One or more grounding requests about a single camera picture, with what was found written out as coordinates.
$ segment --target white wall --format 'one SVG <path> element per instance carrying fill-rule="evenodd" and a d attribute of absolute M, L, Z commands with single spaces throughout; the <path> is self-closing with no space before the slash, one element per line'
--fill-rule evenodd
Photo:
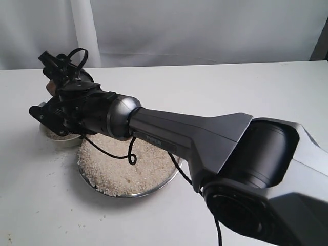
<path fill-rule="evenodd" d="M 328 17 L 327 0 L 91 0 L 91 6 L 103 67 L 308 60 Z M 69 52 L 81 43 L 76 25 L 69 0 L 1 0 L 0 68 L 40 68 L 44 50 Z"/>

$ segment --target white table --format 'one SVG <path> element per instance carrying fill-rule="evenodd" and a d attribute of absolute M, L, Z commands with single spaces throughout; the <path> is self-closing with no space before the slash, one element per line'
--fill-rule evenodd
<path fill-rule="evenodd" d="M 301 122 L 328 149 L 326 61 L 88 71 L 104 90 L 133 95 L 147 108 Z M 88 187 L 77 149 L 56 150 L 28 113 L 50 97 L 41 70 L 0 71 L 0 82 L 0 245 L 217 245 L 210 212 L 180 175 L 139 199 Z M 222 236 L 223 246 L 267 245 L 223 226 Z"/>

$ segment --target uncooked rice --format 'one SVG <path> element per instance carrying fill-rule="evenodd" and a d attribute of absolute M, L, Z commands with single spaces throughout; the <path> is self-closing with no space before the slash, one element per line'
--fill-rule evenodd
<path fill-rule="evenodd" d="M 78 136 L 76 134 L 69 133 L 67 136 L 61 137 L 61 136 L 58 136 L 53 131 L 51 131 L 49 128 L 45 128 L 45 133 L 46 133 L 46 136 L 52 140 L 68 140 L 68 139 L 75 138 Z"/>
<path fill-rule="evenodd" d="M 101 134 L 89 138 L 113 155 L 125 156 L 128 153 L 130 141 L 118 141 Z M 78 164 L 90 184 L 110 196 L 150 190 L 167 180 L 175 170 L 166 151 L 140 139 L 135 141 L 132 153 L 137 156 L 134 166 L 127 159 L 105 155 L 84 140 L 78 152 Z"/>

